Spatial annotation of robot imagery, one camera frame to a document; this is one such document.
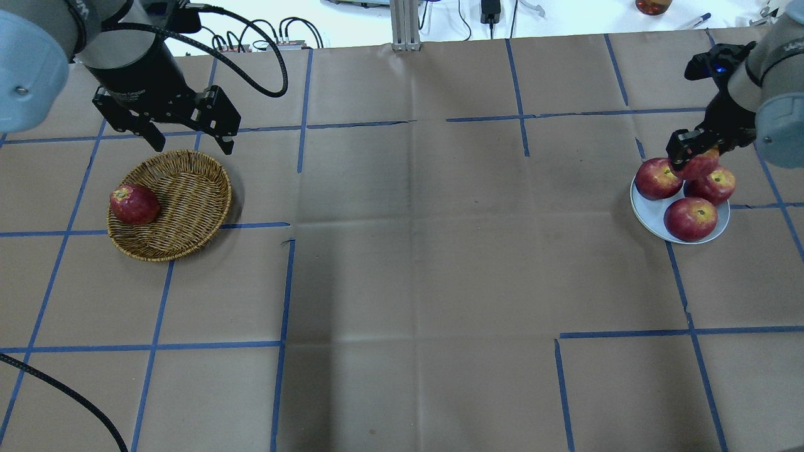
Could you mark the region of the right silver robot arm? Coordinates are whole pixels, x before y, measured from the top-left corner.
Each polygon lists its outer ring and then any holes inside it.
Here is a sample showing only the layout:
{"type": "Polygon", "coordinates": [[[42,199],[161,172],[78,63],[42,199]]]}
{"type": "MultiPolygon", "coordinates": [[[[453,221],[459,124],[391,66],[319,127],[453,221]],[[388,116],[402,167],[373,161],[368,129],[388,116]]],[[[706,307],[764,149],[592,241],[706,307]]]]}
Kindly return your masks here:
{"type": "Polygon", "coordinates": [[[718,91],[692,131],[671,134],[675,171],[716,147],[753,145],[773,166],[803,165],[803,3],[791,1],[758,42],[715,44],[687,63],[687,80],[711,79],[718,91]]]}

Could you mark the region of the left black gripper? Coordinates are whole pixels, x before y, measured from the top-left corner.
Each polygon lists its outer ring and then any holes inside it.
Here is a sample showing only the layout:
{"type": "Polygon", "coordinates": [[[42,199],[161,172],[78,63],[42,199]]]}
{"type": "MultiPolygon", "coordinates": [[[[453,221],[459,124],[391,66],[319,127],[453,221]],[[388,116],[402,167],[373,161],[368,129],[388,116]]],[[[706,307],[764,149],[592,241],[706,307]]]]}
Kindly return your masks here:
{"type": "Polygon", "coordinates": [[[190,88],[178,63],[161,38],[136,61],[119,68],[93,68],[92,75],[104,87],[92,103],[112,126],[130,126],[154,151],[164,151],[165,137],[156,121],[177,123],[176,116],[190,118],[189,128],[215,140],[224,155],[231,155],[241,115],[220,86],[203,92],[190,88]],[[133,117],[133,112],[140,116],[133,117]]]}

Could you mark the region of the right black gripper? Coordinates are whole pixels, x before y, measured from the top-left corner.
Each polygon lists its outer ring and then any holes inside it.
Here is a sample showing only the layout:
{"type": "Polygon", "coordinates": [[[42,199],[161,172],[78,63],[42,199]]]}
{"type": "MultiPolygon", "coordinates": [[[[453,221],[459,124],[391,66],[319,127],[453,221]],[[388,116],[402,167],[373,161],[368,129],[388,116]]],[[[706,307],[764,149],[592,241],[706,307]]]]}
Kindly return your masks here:
{"type": "Polygon", "coordinates": [[[738,105],[726,90],[720,90],[707,106],[703,129],[678,129],[666,145],[674,171],[681,171],[698,155],[716,148],[721,154],[746,147],[756,140],[755,112],[738,105]]]}

